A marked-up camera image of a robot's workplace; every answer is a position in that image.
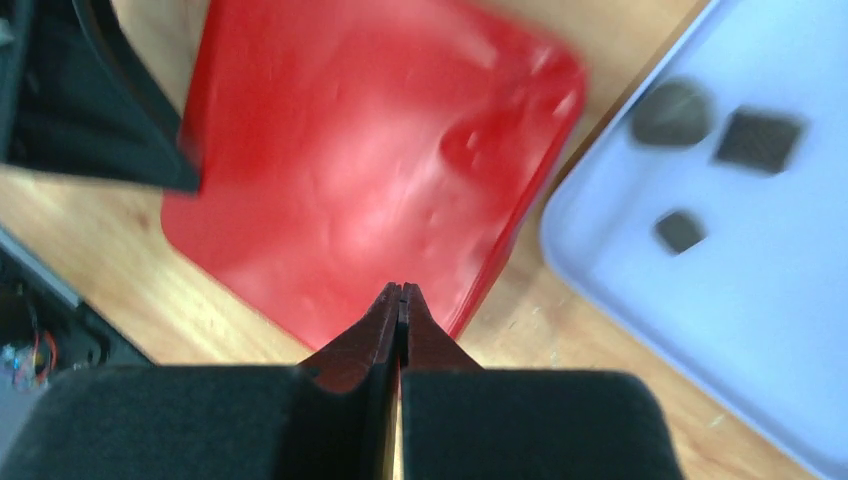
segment wooden surface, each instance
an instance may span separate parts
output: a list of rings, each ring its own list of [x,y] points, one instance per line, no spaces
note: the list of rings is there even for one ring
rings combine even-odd
[[[568,155],[585,149],[706,0],[490,0],[581,52],[591,94]],[[182,105],[203,0],[115,0],[131,42]],[[0,224],[161,363],[297,362],[309,352],[233,298],[165,241],[160,192],[0,171]],[[659,397],[690,478],[809,478],[543,264],[539,212],[460,338],[496,367],[630,370]]]

